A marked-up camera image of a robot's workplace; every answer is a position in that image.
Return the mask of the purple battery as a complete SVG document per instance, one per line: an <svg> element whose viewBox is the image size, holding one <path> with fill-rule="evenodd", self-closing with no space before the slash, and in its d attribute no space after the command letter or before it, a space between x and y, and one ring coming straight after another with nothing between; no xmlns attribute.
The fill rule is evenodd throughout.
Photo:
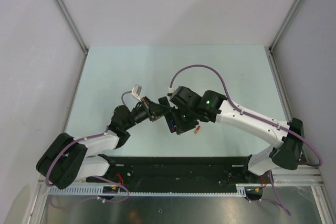
<svg viewBox="0 0 336 224"><path fill-rule="evenodd" d="M171 124L171 127L172 127L172 128L175 128L175 123L174 123L173 120L170 120L170 124Z"/></svg>

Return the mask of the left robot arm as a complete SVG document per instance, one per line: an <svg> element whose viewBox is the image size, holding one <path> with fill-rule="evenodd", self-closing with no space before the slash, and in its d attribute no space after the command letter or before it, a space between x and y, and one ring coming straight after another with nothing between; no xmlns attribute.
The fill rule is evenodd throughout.
<svg viewBox="0 0 336 224"><path fill-rule="evenodd" d="M145 120L154 122L170 111L167 97L160 98L157 103L143 97L132 110L120 105L102 133L80 138L66 132L59 134L37 162L36 170L45 177L48 187L59 189L67 188L75 180L93 176L110 182L115 178L116 169L102 157L102 153L121 148L130 137L130 128Z"/></svg>

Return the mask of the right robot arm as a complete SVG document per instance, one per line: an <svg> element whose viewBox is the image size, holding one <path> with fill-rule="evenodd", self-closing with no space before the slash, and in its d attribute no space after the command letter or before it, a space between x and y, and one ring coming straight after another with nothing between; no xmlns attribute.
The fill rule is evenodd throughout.
<svg viewBox="0 0 336 224"><path fill-rule="evenodd" d="M289 122L268 118L243 106L230 103L228 97L212 90L198 95L191 89L179 86L169 88L169 101L174 104L174 124L177 130L182 123L213 122L236 127L268 143L263 151L247 156L243 179L254 183L265 172L274 168L297 169L303 147L303 122L292 118Z"/></svg>

